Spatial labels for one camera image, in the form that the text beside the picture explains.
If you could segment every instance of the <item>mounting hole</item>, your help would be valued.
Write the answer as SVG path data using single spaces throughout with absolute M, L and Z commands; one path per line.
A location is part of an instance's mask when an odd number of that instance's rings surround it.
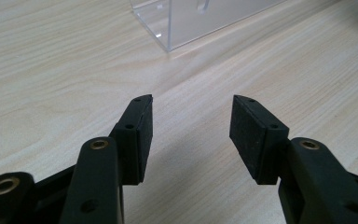
M 344 201 L 342 202 L 342 206 L 346 209 L 350 210 L 353 213 L 358 213 L 358 203 L 353 201 Z
M 91 149 L 103 149 L 108 145 L 109 143 L 105 140 L 96 140 L 91 143 L 90 147 Z
M 82 213 L 91 213 L 98 207 L 98 201 L 95 199 L 90 199 L 88 201 L 85 201 L 80 206 L 80 211 Z
M 310 140 L 303 140 L 300 142 L 300 145 L 307 149 L 312 149 L 312 150 L 319 149 L 319 145 Z
M 12 176 L 0 181 L 0 195 L 11 192 L 20 184 L 20 180 Z

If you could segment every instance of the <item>table surface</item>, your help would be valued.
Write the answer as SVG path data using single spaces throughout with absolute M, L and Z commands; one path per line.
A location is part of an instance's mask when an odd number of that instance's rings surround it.
M 284 223 L 228 137 L 234 94 L 290 138 L 325 143 L 358 174 L 358 0 L 288 0 L 165 52 L 126 0 L 0 1 L 0 174 L 40 181 L 154 96 L 145 182 L 127 223 Z

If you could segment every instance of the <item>black plastic arm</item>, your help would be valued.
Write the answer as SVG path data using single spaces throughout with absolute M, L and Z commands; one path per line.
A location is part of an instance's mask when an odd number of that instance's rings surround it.
M 358 176 L 322 143 L 289 129 L 254 99 L 234 96 L 230 138 L 259 185 L 281 178 L 287 223 L 358 223 Z
M 108 137 L 86 142 L 77 164 L 38 183 L 0 175 L 0 224 L 123 223 L 122 185 L 138 185 L 153 137 L 151 95 L 133 99 Z

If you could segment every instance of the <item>wooden table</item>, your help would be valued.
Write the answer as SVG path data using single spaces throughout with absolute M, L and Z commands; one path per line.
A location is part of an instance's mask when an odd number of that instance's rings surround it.
M 0 1 L 0 174 L 40 181 L 154 96 L 145 182 L 127 223 L 284 223 L 228 138 L 233 94 L 255 98 L 358 174 L 358 0 L 288 0 L 171 53 L 127 0 Z

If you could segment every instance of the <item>clear acrylic box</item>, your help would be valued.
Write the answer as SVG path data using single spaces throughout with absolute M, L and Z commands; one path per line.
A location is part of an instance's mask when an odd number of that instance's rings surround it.
M 285 0 L 130 0 L 134 14 L 171 51 Z

